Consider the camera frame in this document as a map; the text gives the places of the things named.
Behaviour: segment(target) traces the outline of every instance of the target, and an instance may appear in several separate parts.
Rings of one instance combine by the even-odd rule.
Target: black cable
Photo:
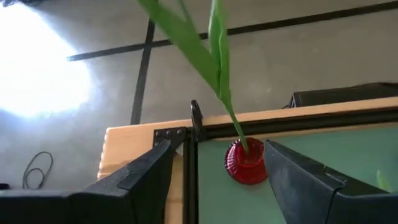
[[[41,154],[48,154],[48,155],[50,156],[50,159],[51,159],[50,167],[49,167],[49,169],[47,170],[47,172],[46,172],[45,174],[44,174],[44,172],[42,171],[42,169],[40,169],[40,168],[33,168],[33,169],[30,169],[30,166],[32,165],[32,163],[33,163],[33,162],[35,161],[35,159],[36,159],[39,155],[41,155]],[[37,170],[37,171],[39,171],[39,172],[42,174],[42,181],[40,181],[39,185],[38,185],[35,189],[41,189],[41,188],[43,187],[45,181],[47,180],[47,177],[48,177],[49,174],[50,174],[50,171],[51,171],[51,168],[52,168],[53,163],[54,163],[54,159],[53,159],[51,153],[46,152],[46,151],[42,151],[42,152],[37,153],[37,154],[30,160],[29,164],[27,165],[27,167],[26,167],[26,169],[25,169],[24,176],[22,177],[22,188],[23,188],[23,189],[33,189],[33,188],[31,188],[31,187],[29,186],[29,184],[27,183],[27,178],[28,178],[29,174],[30,174],[32,171]]]

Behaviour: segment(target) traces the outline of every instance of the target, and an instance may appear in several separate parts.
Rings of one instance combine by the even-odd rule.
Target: wooden board
[[[371,110],[376,108],[392,108],[398,106],[398,97],[363,100],[330,105],[309,106],[303,108],[261,111],[255,113],[237,114],[239,121],[254,121],[259,119],[288,118],[310,114],[345,113],[347,111]],[[215,116],[203,119],[204,125],[231,123],[229,116]],[[168,121],[163,123],[140,124],[117,128],[108,128],[105,135],[103,153],[99,164],[98,178],[106,177],[118,170],[129,161],[134,160],[152,148],[155,129],[192,126],[190,119]],[[277,133],[276,135],[300,134],[300,131]],[[182,223],[182,158],[174,160],[172,183],[166,206],[166,222]]]

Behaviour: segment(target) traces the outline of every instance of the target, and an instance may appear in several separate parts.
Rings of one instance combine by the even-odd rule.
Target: plant stem
[[[241,125],[239,124],[238,119],[236,119],[234,110],[232,108],[232,104],[227,105],[227,103],[224,103],[224,107],[229,113],[229,116],[232,119],[232,122],[234,123],[235,129],[238,132],[239,138],[241,139],[241,142],[243,144],[244,151],[246,152],[246,155],[249,155],[249,146],[248,142],[246,141],[246,138],[244,137],[243,130]]]

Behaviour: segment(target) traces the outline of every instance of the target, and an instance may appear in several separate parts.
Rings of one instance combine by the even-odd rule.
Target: metal bracket
[[[191,101],[191,119],[194,136],[198,142],[202,142],[207,139],[206,129],[203,127],[202,119],[203,115],[201,114],[199,104],[196,100]]]
[[[184,142],[186,135],[186,127],[156,129],[153,146],[160,144],[163,140],[171,140],[170,147],[176,150]]]

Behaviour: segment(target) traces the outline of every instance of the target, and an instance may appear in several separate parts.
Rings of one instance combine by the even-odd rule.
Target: black floor line
[[[142,102],[144,100],[145,84],[147,81],[147,72],[149,66],[149,58],[152,47],[150,44],[154,39],[155,24],[149,21],[147,35],[145,38],[145,48],[142,52],[141,65],[139,67],[138,79],[136,85],[136,93],[132,104],[131,122],[130,124],[139,124],[141,122]]]
[[[311,16],[303,16],[303,17],[296,17],[296,18],[292,18],[292,19],[284,19],[281,21],[265,22],[265,23],[261,23],[261,24],[236,27],[236,28],[228,29],[228,35],[245,34],[245,33],[257,32],[257,31],[262,31],[262,30],[269,30],[269,29],[296,26],[296,25],[302,25],[302,24],[309,24],[309,23],[320,22],[320,21],[328,21],[328,20],[332,20],[332,19],[339,19],[339,18],[345,18],[345,17],[350,17],[350,16],[359,16],[359,15],[365,15],[365,14],[369,14],[369,13],[387,11],[387,10],[392,10],[392,9],[398,9],[398,1],[392,1],[392,2],[387,2],[387,3],[382,3],[382,4],[374,4],[374,5],[370,5],[370,6],[356,7],[356,8],[351,8],[351,9],[343,9],[343,10],[339,10],[339,11],[326,12],[326,13],[315,14],[315,15],[311,15]],[[207,33],[199,34],[199,36],[203,40],[208,38]],[[114,54],[132,52],[132,51],[142,50],[142,49],[146,49],[146,48],[163,47],[163,46],[167,46],[167,45],[171,45],[171,44],[172,43],[169,40],[151,41],[151,42],[145,42],[143,44],[135,44],[135,45],[129,45],[129,46],[125,46],[125,47],[117,47],[117,48],[108,49],[108,50],[100,50],[97,52],[78,54],[78,55],[68,57],[67,60],[69,60],[69,61],[84,60],[84,59],[101,57],[101,56],[106,56],[106,55],[114,55]]]
[[[142,49],[144,49],[145,46],[146,46],[145,44],[133,44],[133,45],[128,45],[128,46],[124,46],[124,47],[116,47],[116,48],[112,48],[112,49],[99,50],[96,52],[89,52],[89,53],[83,53],[83,54],[78,54],[78,55],[74,55],[74,56],[69,56],[69,57],[67,57],[67,60],[69,62],[72,62],[72,61],[90,59],[90,58],[95,58],[95,57],[102,57],[102,56],[107,56],[107,55],[133,52],[133,51],[137,51],[137,50],[142,50]]]

